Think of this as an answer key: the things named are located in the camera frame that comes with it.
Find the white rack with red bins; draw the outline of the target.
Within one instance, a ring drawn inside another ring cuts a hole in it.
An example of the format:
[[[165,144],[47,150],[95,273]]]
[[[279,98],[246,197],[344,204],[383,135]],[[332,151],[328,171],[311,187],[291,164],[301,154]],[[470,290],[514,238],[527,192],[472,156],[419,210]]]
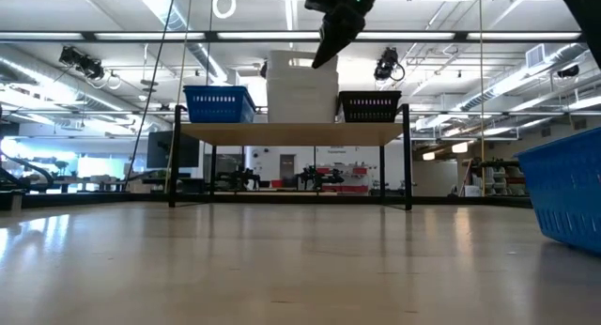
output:
[[[372,189],[376,165],[359,163],[339,163],[319,165],[321,190],[339,195],[368,195]]]

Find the black computer monitor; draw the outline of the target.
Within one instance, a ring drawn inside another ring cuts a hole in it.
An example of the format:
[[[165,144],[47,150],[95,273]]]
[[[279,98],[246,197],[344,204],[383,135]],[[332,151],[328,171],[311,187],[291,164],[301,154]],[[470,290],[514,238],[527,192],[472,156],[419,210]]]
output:
[[[169,161],[172,132],[151,132],[148,135],[146,167],[166,168]],[[199,165],[200,143],[187,134],[182,133],[179,139],[178,164],[180,167],[197,167]]]

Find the black plastic basket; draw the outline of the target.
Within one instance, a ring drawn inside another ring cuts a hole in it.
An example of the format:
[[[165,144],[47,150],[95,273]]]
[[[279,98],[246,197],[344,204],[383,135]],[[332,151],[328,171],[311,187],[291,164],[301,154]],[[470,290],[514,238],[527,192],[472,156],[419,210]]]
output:
[[[387,91],[341,91],[338,109],[343,120],[351,123],[391,123],[395,121],[402,92]]]

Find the black overhead light bar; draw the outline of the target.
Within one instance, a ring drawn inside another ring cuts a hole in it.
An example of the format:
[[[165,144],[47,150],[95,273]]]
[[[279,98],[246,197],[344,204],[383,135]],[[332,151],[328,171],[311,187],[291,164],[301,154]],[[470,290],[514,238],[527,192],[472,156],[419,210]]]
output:
[[[292,42],[317,43],[316,31],[0,31],[0,42],[88,42],[88,43],[207,43],[207,42]],[[355,40],[362,43],[571,43],[584,42],[580,32],[469,32],[469,31],[364,31]]]

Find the grey door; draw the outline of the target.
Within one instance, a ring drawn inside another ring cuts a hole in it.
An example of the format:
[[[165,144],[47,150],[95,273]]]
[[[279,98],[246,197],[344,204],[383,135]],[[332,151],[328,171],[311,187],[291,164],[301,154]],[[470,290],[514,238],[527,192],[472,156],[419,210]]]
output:
[[[295,176],[296,156],[294,154],[280,155],[280,177],[281,180],[290,180]]]

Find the wooden shelf with black legs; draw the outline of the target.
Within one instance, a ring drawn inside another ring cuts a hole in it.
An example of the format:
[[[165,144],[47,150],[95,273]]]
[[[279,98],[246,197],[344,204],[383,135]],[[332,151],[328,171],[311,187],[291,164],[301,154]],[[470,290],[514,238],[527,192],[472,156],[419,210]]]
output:
[[[210,176],[207,194],[196,200],[202,203],[257,203],[257,204],[339,204],[339,205],[400,205],[405,211],[413,208],[412,160],[408,132],[408,106],[402,106],[402,123],[192,123],[181,122],[186,108],[175,109],[175,124],[171,146],[171,166],[167,202],[173,208],[184,202],[184,195],[177,192],[179,172],[180,137],[189,135],[212,146],[210,169],[215,169],[218,147],[377,147],[379,155],[379,182],[385,184],[384,147],[398,136],[403,136],[403,165],[406,182],[403,198],[387,196],[380,188],[378,196],[332,196],[313,193],[215,193],[216,176]]]

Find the storage rack with containers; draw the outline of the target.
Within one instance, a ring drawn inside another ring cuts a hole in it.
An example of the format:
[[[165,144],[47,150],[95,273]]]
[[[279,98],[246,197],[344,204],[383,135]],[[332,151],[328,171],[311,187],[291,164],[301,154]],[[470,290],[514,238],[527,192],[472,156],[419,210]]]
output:
[[[525,176],[518,161],[495,159],[483,161],[473,158],[462,162],[466,173],[461,183],[459,195],[476,196],[516,196],[529,195]]]

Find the blue plastic basket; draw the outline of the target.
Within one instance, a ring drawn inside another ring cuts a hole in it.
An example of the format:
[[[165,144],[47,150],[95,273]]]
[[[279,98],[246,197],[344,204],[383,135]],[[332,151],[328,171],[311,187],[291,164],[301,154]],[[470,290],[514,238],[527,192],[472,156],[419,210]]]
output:
[[[247,88],[239,85],[185,85],[192,123],[252,123],[256,111]]]
[[[601,127],[516,157],[542,234],[601,255]]]

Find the white plastic basket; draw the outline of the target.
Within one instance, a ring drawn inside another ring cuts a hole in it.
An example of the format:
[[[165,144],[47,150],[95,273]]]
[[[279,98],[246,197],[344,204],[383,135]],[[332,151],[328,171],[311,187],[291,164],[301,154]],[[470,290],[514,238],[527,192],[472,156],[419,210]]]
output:
[[[333,123],[338,84],[268,84],[269,123]]]

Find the silver ventilation duct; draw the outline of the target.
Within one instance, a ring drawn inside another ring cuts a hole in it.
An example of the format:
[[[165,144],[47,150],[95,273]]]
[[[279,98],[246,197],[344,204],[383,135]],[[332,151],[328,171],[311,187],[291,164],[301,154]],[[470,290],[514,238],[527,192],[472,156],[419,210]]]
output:
[[[36,116],[56,120],[72,116],[90,129],[110,134],[171,127],[165,119],[145,115],[136,103],[115,96],[112,92],[125,85],[117,73],[108,71],[97,81],[79,78],[74,66],[54,67],[2,43],[0,70],[15,75],[13,80],[0,81],[0,101],[17,106],[22,113],[32,110]]]
[[[531,82],[539,74],[574,62],[588,51],[585,43],[538,44],[525,53],[525,60],[521,64],[484,82],[482,88],[468,93],[452,111],[467,112]]]

